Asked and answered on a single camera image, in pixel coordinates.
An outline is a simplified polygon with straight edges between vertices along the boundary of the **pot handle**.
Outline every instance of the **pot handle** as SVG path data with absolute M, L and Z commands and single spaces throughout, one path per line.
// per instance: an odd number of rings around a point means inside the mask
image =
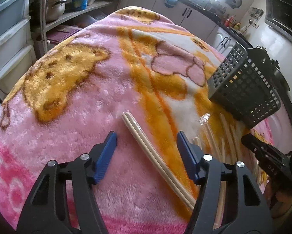
M 55 5 L 57 5 L 57 4 L 60 4 L 60 3 L 65 3 L 66 1 L 67 1 L 67 0 L 61 0 L 61 1 L 55 2 L 55 3 L 52 5 L 52 7 L 55 6 Z

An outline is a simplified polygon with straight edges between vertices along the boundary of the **blue gripper pad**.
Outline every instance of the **blue gripper pad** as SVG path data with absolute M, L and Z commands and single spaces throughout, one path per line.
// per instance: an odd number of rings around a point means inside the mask
M 177 135 L 177 146 L 188 177 L 196 183 L 199 179 L 197 165 L 203 157 L 202 150 L 199 146 L 189 143 L 183 131 Z
M 103 143 L 95 145 L 90 151 L 89 154 L 95 169 L 93 177 L 95 184 L 98 184 L 104 178 L 116 146 L 117 134 L 111 131 Z

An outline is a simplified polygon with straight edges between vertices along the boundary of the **shelf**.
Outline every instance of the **shelf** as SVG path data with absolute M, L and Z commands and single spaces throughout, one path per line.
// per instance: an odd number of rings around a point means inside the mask
M 114 1 L 95 1 L 93 4 L 89 5 L 89 6 L 86 6 L 86 9 L 85 10 L 82 10 L 82 11 L 73 11 L 73 12 L 65 12 L 60 18 L 58 18 L 56 21 L 53 21 L 49 24 L 46 24 L 46 32 L 55 28 L 56 26 L 59 26 L 60 24 L 72 19 L 72 18 L 75 18 L 79 15 L 82 15 L 86 12 L 89 12 L 89 11 L 93 11 L 93 10 L 96 10 L 96 9 L 99 9 L 99 8 L 103 8 L 103 7 L 106 7 L 108 5 L 111 5 L 115 3 Z M 35 33 L 41 33 L 41 28 L 38 26 L 34 29 L 34 32 Z

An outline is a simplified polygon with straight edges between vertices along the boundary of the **round wall-mounted lid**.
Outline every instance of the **round wall-mounted lid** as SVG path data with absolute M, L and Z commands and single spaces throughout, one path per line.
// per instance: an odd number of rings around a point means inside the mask
M 225 0 L 225 2 L 233 9 L 239 8 L 242 5 L 242 0 Z

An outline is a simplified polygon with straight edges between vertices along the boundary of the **perforated plastic basket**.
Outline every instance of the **perforated plastic basket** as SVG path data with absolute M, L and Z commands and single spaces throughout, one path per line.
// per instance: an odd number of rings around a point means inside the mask
M 222 105 L 250 129 L 280 109 L 280 98 L 270 84 L 270 58 L 261 48 L 239 43 L 208 79 L 209 99 Z

